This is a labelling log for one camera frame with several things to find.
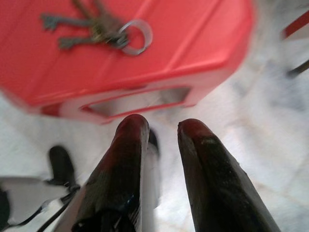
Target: stool opening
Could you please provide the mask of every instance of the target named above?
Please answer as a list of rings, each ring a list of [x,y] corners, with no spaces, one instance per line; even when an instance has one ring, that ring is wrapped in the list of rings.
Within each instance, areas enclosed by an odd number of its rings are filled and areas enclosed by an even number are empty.
[[[139,109],[143,110],[166,104],[181,103],[185,100],[189,91],[190,88],[188,87],[179,87],[136,93],[100,103],[94,103],[89,105],[89,108],[94,112],[111,117]]]

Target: marble floor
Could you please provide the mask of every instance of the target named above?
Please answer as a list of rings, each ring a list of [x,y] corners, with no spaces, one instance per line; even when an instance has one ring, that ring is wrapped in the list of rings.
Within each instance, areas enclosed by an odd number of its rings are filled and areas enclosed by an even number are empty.
[[[217,134],[282,232],[309,232],[309,71],[295,79],[285,74],[308,58],[309,39],[282,43],[280,38],[281,29],[308,10],[309,2],[257,0],[255,5],[257,24],[237,72],[195,107],[143,114],[162,153],[158,232],[194,231],[177,144],[178,122],[187,118],[202,120]],[[63,144],[83,183],[109,147],[119,121],[98,126],[27,115],[0,97],[0,176],[50,178],[46,153]],[[51,204],[27,226],[8,231],[35,231],[58,207]]]

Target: bunch of keys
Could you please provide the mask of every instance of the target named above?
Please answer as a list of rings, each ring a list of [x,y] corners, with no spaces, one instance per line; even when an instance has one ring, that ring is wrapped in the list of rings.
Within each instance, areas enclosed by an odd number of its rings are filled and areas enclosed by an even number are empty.
[[[81,0],[72,0],[73,4],[85,16],[85,19],[63,17],[52,14],[42,14],[43,26],[45,30],[55,30],[58,24],[67,24],[76,27],[90,28],[88,37],[61,37],[59,38],[60,49],[71,49],[79,44],[98,44],[105,43],[114,48],[122,49],[129,55],[139,55],[147,49],[152,42],[152,30],[148,23],[143,20],[131,20],[125,25],[112,16],[99,0],[92,0],[98,9],[99,15],[93,15],[81,2]],[[131,47],[129,44],[126,29],[130,26],[137,27],[144,36],[144,46],[140,49]]]

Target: red plastic stool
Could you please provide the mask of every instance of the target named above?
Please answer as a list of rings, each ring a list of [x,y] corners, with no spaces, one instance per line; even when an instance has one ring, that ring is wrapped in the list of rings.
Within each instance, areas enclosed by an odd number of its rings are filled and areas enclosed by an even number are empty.
[[[128,56],[106,45],[59,50],[59,37],[88,29],[60,26],[50,33],[42,29],[40,15],[81,17],[71,0],[0,1],[3,93],[28,112],[95,123],[192,106],[240,65],[253,27],[250,0],[104,4],[124,23],[140,18],[151,25],[154,39],[144,53]]]

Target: metal key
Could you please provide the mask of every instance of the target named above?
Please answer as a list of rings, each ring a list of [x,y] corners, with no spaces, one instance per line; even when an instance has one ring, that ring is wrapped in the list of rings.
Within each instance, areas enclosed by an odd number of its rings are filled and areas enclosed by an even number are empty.
[[[110,43],[115,47],[123,47],[127,44],[126,32],[119,32],[122,24],[120,21],[108,13],[99,0],[93,0],[95,7],[99,12],[99,16],[93,15],[81,2],[81,0],[72,0],[74,5],[81,13],[91,20],[91,35],[95,41]]]
[[[59,23],[76,27],[92,26],[92,21],[89,19],[69,18],[60,15],[42,14],[41,19],[45,30],[55,30]]]
[[[92,37],[61,37],[58,39],[60,49],[71,49],[79,44],[97,44]]]

